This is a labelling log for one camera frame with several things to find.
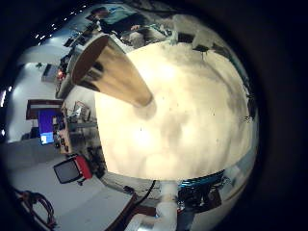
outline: black cable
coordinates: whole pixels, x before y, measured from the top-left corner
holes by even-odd
[[[152,190],[153,190],[153,188],[154,188],[154,186],[155,186],[155,183],[156,183],[156,180],[153,180],[152,185],[151,185],[151,187],[148,189],[147,193],[143,196],[143,198],[142,198],[140,201],[136,202],[136,203],[133,205],[133,207],[136,208],[137,206],[139,206],[141,203],[143,203],[143,202],[145,201],[145,199],[151,194],[151,192],[152,192]]]
[[[133,204],[132,207],[129,208],[125,217],[123,218],[123,221],[124,221],[123,224],[125,224],[127,222],[127,219],[133,213],[133,211],[137,208],[137,206],[139,206],[141,203],[143,203],[145,201],[145,199],[151,194],[151,192],[152,192],[152,190],[155,186],[155,183],[156,183],[156,180],[153,180],[151,187],[148,189],[147,193],[143,196],[143,198],[140,201]]]
[[[49,230],[53,230],[54,227],[57,225],[55,217],[54,217],[54,209],[51,205],[51,203],[47,200],[47,198],[38,193],[38,192],[30,192],[30,191],[20,191],[12,186],[12,189],[15,193],[20,195],[18,200],[21,203],[24,203],[24,205],[27,207],[29,210],[30,215],[33,218],[38,219],[38,221],[43,224],[46,228]],[[44,221],[33,209],[33,205],[40,203],[44,209],[47,211],[47,221]]]

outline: white pipe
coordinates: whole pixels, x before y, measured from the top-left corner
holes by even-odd
[[[134,215],[125,231],[175,231],[177,225],[177,195],[175,181],[160,181],[160,202],[156,206],[157,218]]]

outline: person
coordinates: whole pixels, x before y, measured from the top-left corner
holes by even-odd
[[[131,32],[122,38],[128,40],[135,49],[145,45],[144,36],[139,31],[146,22],[143,15],[122,7],[111,9],[100,7],[92,10],[90,14],[93,21],[96,21],[99,29],[104,33],[110,34],[114,32],[121,36],[125,32]]]

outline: wall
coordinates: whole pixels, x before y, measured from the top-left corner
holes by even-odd
[[[0,153],[8,171],[33,167],[59,157],[54,144],[41,145],[40,138],[3,143],[0,145]]]

